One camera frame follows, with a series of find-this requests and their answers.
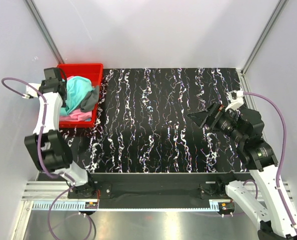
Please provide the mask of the teal t shirt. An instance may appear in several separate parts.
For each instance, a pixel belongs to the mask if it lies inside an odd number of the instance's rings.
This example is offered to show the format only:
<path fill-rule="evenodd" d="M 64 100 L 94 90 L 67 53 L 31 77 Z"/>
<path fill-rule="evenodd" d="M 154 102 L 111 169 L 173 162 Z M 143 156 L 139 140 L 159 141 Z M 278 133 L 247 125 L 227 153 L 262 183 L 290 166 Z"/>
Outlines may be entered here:
<path fill-rule="evenodd" d="M 66 83 L 66 106 L 60 109 L 60 116 L 68 116 L 79 107 L 87 93 L 93 90 L 92 82 L 82 76 L 70 76 Z"/>

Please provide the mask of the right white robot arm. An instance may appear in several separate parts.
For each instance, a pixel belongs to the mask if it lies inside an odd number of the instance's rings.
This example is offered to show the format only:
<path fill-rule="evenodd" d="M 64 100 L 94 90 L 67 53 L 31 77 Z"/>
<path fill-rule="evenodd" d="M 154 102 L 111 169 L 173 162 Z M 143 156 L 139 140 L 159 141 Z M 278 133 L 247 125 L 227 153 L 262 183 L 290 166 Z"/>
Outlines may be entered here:
<path fill-rule="evenodd" d="M 237 155 L 248 169 L 264 204 L 256 200 L 233 173 L 216 180 L 215 192 L 237 203 L 257 229 L 260 240 L 297 240 L 295 211 L 278 173 L 273 148 L 263 139 L 264 122 L 253 109 L 240 110 L 238 119 L 219 103 L 187 115 L 199 128 L 223 133 L 237 144 Z"/>

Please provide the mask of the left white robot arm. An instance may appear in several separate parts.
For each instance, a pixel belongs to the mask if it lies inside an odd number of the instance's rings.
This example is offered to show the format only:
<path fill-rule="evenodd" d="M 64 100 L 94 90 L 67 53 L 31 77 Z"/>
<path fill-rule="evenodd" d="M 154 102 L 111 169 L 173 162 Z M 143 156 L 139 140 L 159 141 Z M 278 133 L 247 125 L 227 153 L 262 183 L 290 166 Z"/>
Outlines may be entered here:
<path fill-rule="evenodd" d="M 28 84 L 36 92 L 39 113 L 32 135 L 24 145 L 36 168 L 52 179 L 62 177 L 70 191 L 84 198 L 93 197 L 96 183 L 91 174 L 73 160 L 72 151 L 59 132 L 60 110 L 67 99 L 67 79 L 57 67 L 44 69 L 45 79 L 39 87 Z"/>

